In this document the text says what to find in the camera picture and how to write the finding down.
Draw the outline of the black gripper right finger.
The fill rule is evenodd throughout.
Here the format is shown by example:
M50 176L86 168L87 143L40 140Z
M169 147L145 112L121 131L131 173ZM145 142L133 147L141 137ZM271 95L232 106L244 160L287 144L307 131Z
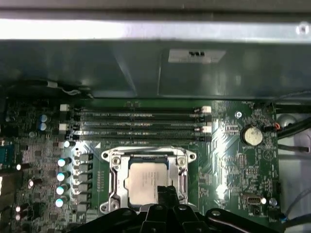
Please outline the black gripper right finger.
M205 214L182 203L174 186L168 186L169 233L268 233L270 229L229 211L212 208Z

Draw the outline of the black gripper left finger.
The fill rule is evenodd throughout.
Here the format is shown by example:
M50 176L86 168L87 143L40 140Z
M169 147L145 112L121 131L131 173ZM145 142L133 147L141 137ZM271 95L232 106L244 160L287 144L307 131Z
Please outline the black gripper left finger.
M157 203L142 205L138 212L121 208L81 226L83 233L165 233L170 207L170 187L157 187Z

